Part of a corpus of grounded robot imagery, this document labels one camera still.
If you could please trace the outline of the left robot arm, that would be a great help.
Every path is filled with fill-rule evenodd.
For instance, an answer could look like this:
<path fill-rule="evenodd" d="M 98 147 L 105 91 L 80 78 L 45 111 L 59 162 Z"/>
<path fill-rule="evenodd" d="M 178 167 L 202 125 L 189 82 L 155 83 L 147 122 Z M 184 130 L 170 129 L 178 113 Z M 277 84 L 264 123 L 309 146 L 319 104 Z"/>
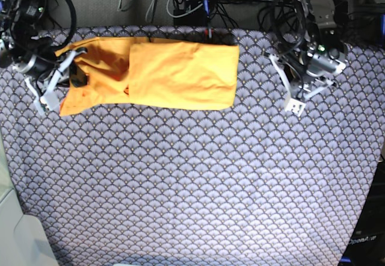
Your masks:
<path fill-rule="evenodd" d="M 285 111 L 301 116 L 307 101 L 335 85 L 347 67 L 347 46 L 340 40 L 333 0 L 291 0 L 298 20 L 297 39 L 287 41 L 279 28 L 273 0 L 269 10 L 278 52 L 267 54 L 285 87 Z"/>

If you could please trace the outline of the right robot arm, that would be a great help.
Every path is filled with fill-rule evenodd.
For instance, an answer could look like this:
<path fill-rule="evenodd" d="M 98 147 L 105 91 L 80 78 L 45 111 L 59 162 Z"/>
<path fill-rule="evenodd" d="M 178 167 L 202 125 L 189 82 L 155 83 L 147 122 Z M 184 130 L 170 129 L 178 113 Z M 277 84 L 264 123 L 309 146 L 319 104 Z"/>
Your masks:
<path fill-rule="evenodd" d="M 80 47 L 59 54 L 69 45 L 76 31 L 76 10 L 64 0 L 70 12 L 70 30 L 66 39 L 55 45 L 50 37 L 39 37 L 37 24 L 48 13 L 48 0 L 4 0 L 1 2 L 1 68 L 12 66 L 24 75 L 34 95 L 33 104 L 40 115 L 56 110 L 60 100 L 58 87 L 83 87 L 88 78 L 75 64 L 75 58 L 87 53 Z"/>

